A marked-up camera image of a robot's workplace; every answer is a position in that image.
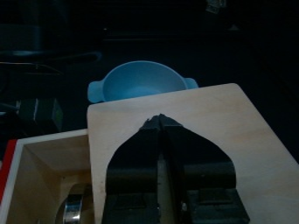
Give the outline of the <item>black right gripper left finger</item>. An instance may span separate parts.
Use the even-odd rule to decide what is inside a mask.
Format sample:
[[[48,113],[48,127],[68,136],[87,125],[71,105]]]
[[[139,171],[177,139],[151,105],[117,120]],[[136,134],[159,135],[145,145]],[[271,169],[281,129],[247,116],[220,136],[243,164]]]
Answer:
[[[159,155],[160,123],[155,115],[117,147],[109,160],[101,224],[159,224]]]

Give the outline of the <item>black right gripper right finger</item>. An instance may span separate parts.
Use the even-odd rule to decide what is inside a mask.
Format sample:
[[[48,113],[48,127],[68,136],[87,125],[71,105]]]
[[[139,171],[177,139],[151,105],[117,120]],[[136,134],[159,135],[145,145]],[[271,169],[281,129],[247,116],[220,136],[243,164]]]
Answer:
[[[171,117],[159,120],[177,224],[248,224],[229,156]]]

